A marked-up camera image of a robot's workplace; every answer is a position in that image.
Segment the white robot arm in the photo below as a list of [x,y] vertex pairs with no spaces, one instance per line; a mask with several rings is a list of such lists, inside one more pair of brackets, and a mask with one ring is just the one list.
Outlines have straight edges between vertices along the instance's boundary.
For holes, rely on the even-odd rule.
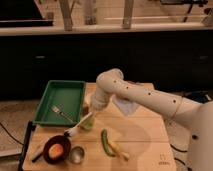
[[188,98],[147,89],[124,80],[118,68],[100,73],[91,95],[91,110],[104,110],[112,95],[136,102],[170,118],[190,131],[188,171],[213,171],[213,101],[199,103]]

